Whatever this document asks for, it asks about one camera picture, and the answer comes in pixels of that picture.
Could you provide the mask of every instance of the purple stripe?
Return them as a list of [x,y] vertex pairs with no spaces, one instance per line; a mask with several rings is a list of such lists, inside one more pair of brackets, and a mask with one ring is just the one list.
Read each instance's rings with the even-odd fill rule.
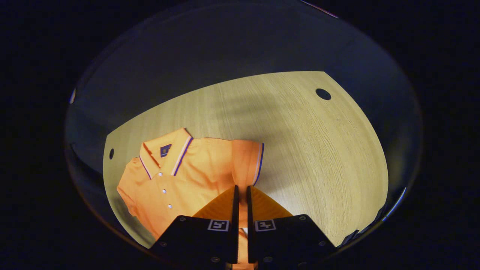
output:
[[190,145],[190,143],[192,141],[193,141],[193,137],[190,138],[190,141],[188,141],[187,147],[185,147],[185,151],[183,152],[183,154],[180,158],[179,165],[177,166],[177,169],[175,170],[175,173],[173,174],[173,176],[177,175],[177,172],[179,171],[179,168],[180,168],[181,161],[183,160],[183,157],[185,156],[185,153],[187,152],[188,146]]
[[265,148],[265,144],[262,144],[262,157],[260,158],[260,167],[258,168],[257,180],[255,180],[255,183],[253,183],[253,185],[257,183],[258,178],[260,177],[260,170],[262,169],[262,161],[264,160],[264,148]]
[[150,177],[150,179],[152,179],[152,177],[151,177],[150,174],[148,173],[147,167],[145,167],[145,164],[144,164],[144,161],[142,160],[142,157],[141,157],[140,155],[138,155],[138,157],[140,158],[140,161],[142,162],[142,165],[144,166],[145,172],[147,172],[148,177]]

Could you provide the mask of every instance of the shirt collar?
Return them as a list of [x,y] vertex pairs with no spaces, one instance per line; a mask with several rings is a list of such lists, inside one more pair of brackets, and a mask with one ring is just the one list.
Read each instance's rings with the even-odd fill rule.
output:
[[[160,138],[143,142],[140,147],[140,161],[150,179],[160,172],[175,176],[192,140],[185,128],[181,128]],[[169,144],[171,147],[167,156],[161,158],[160,149]]]

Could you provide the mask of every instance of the wood grain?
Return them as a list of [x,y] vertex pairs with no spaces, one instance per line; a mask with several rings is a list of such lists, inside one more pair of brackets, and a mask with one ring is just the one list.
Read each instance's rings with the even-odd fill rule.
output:
[[[318,97],[317,88],[332,98]],[[182,127],[194,138],[265,143],[255,187],[293,215],[308,214],[335,246],[369,225],[385,203],[388,175],[380,141],[339,84],[325,72],[245,77],[171,99],[107,136],[103,172],[108,200],[127,232],[145,247],[155,240],[129,215],[116,187],[143,141]]]

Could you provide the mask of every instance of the wooden table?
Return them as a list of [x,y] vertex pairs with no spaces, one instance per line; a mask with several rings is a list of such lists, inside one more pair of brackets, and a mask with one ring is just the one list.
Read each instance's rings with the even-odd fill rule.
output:
[[[331,99],[320,98],[319,88]],[[128,213],[116,187],[143,141],[182,127],[194,138],[265,143],[255,187],[293,215],[308,214],[335,246],[369,225],[385,203],[388,175],[382,147],[365,114],[339,84],[317,71],[245,77],[173,98],[107,136],[103,172],[108,200],[126,231],[147,248],[155,239]]]

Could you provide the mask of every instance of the dark background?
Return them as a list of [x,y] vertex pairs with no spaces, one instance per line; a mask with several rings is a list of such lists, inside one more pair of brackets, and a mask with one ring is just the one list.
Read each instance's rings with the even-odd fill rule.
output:
[[[115,37],[175,2],[1,3],[2,269],[158,268],[89,212],[69,179],[61,143],[68,100],[90,61]],[[312,3],[356,26],[398,61],[417,91],[425,123],[423,166],[410,195],[387,223],[325,269],[478,269],[478,178],[465,168],[478,165],[473,41],[480,10],[466,1]]]

